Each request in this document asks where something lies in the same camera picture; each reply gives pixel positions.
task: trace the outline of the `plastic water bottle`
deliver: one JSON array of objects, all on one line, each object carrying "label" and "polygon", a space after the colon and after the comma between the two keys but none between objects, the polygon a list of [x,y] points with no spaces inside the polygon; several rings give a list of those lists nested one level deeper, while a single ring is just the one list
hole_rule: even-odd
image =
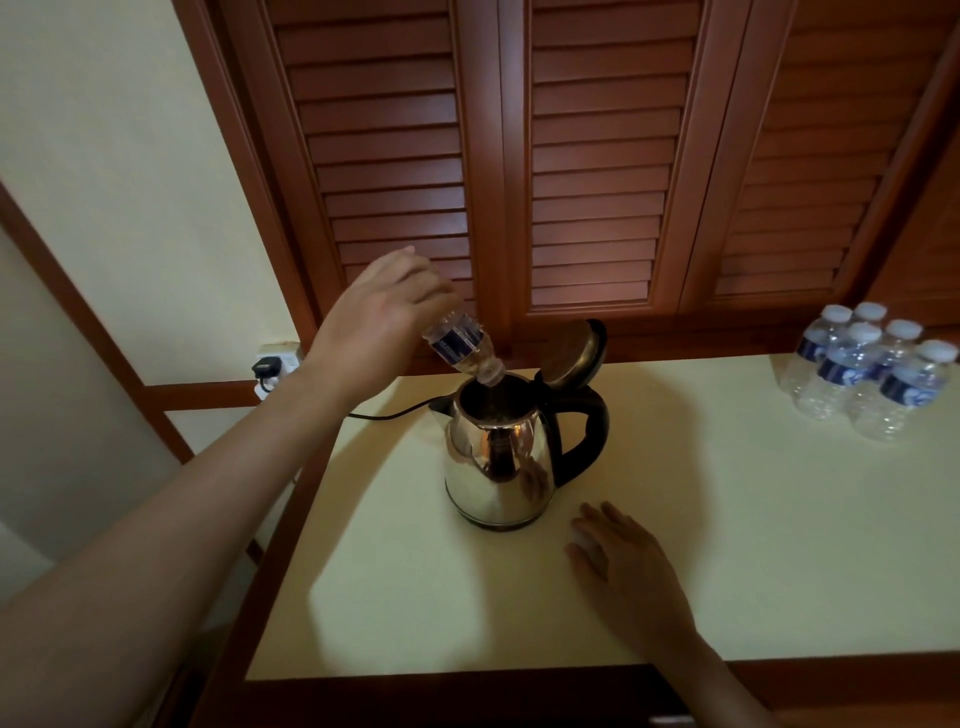
[{"label": "plastic water bottle", "polygon": [[506,370],[493,352],[493,342],[472,316],[456,310],[423,333],[423,338],[444,361],[465,375],[493,387]]},{"label": "plastic water bottle", "polygon": [[817,376],[812,376],[797,397],[797,409],[814,420],[826,420],[844,409],[852,388],[873,366],[876,352],[870,345],[880,338],[873,324],[851,324],[846,333],[827,348],[827,357]]},{"label": "plastic water bottle", "polygon": [[850,319],[850,323],[867,323],[873,324],[874,326],[879,326],[880,322],[883,321],[883,318],[886,315],[887,307],[883,305],[883,303],[864,301],[853,310],[853,317]]},{"label": "plastic water bottle", "polygon": [[924,341],[864,402],[853,427],[872,440],[888,442],[896,438],[915,410],[937,399],[956,357],[957,348],[952,344]]},{"label": "plastic water bottle", "polygon": [[844,324],[851,315],[852,311],[844,305],[831,303],[824,306],[820,318],[804,331],[797,350],[786,365],[786,371],[780,379],[780,389],[784,393],[790,397],[797,397],[801,393],[827,355],[827,347],[843,333]]},{"label": "plastic water bottle", "polygon": [[924,327],[916,321],[894,319],[883,332],[880,340],[873,344],[876,350],[874,366],[860,383],[853,389],[848,403],[848,412],[855,418],[863,407],[863,403],[875,392],[880,382],[890,374],[890,371],[913,353],[913,342],[920,338]]}]

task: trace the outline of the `blue bottle label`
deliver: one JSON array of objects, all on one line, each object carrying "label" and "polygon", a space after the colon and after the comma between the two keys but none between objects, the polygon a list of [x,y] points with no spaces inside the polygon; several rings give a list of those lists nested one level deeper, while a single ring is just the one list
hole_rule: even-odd
[{"label": "blue bottle label", "polygon": [[880,385],[880,394],[904,407],[923,407],[936,400],[940,390],[917,387],[890,375]]},{"label": "blue bottle label", "polygon": [[867,373],[867,379],[870,381],[883,381],[883,378],[893,371],[892,364],[875,364]]},{"label": "blue bottle label", "polygon": [[450,366],[456,366],[463,359],[480,348],[484,332],[469,316],[461,316],[460,322],[444,336],[430,346],[444,358]]},{"label": "blue bottle label", "polygon": [[802,356],[807,361],[823,361],[826,353],[827,347],[812,342],[805,336],[801,338],[800,343],[797,345],[797,356]]},{"label": "blue bottle label", "polygon": [[865,369],[846,367],[830,359],[824,359],[824,363],[817,370],[817,375],[821,379],[826,379],[831,384],[839,384],[842,387],[853,387],[866,374]]}]

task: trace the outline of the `white bottle cap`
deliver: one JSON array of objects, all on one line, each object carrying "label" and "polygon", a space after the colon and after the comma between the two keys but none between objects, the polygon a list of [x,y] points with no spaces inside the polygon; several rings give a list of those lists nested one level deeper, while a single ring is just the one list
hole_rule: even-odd
[{"label": "white bottle cap", "polygon": [[920,356],[938,364],[949,364],[957,357],[957,352],[957,348],[951,343],[939,339],[927,339],[917,347]]},{"label": "white bottle cap", "polygon": [[849,334],[850,338],[857,344],[873,344],[880,338],[881,331],[873,324],[861,321],[851,325],[847,334]]},{"label": "white bottle cap", "polygon": [[495,384],[499,384],[500,379],[506,373],[507,370],[502,361],[497,358],[487,359],[480,365],[480,371],[477,372],[477,381],[485,386],[493,387]]},{"label": "white bottle cap", "polygon": [[824,310],[820,312],[821,318],[827,319],[832,324],[846,324],[852,315],[853,312],[851,310],[839,303],[829,303],[825,305]]},{"label": "white bottle cap", "polygon": [[864,301],[853,310],[853,313],[864,321],[882,321],[887,315],[887,307],[882,303]]},{"label": "white bottle cap", "polygon": [[924,327],[916,321],[907,321],[906,319],[894,319],[887,324],[887,333],[898,339],[913,341],[924,332]]}]

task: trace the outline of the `electric kettle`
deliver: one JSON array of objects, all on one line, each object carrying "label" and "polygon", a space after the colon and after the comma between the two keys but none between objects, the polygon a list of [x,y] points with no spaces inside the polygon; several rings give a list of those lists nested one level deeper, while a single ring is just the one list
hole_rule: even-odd
[{"label": "electric kettle", "polygon": [[[430,403],[444,426],[446,492],[468,521],[497,531],[521,528],[599,457],[610,418],[587,384],[606,349],[601,322],[572,322],[547,343],[546,360],[532,381],[508,373],[486,387],[470,379]],[[584,439],[568,452],[560,412],[587,415]]]}]

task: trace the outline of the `power cord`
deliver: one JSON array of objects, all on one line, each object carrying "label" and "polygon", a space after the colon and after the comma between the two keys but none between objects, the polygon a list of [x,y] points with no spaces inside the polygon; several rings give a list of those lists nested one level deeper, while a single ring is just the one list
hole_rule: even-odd
[{"label": "power cord", "polygon": [[400,411],[400,412],[397,412],[397,413],[395,413],[395,414],[393,414],[393,415],[382,415],[382,416],[377,416],[377,415],[358,415],[358,414],[356,414],[355,412],[350,412],[347,416],[348,416],[348,417],[352,417],[352,418],[354,418],[354,419],[356,419],[356,420],[371,420],[371,421],[376,422],[376,423],[382,423],[382,422],[384,422],[384,421],[386,421],[386,420],[395,420],[397,417],[403,417],[403,415],[409,415],[409,414],[410,414],[411,412],[413,412],[415,409],[420,409],[421,407],[425,406],[426,404],[429,404],[429,403],[432,402],[433,400],[439,400],[439,399],[440,399],[439,397],[431,397],[429,400],[424,400],[424,401],[422,401],[422,402],[418,402],[417,404],[414,404],[412,407],[407,407],[406,409],[404,409],[404,410],[402,410],[402,411]]}]

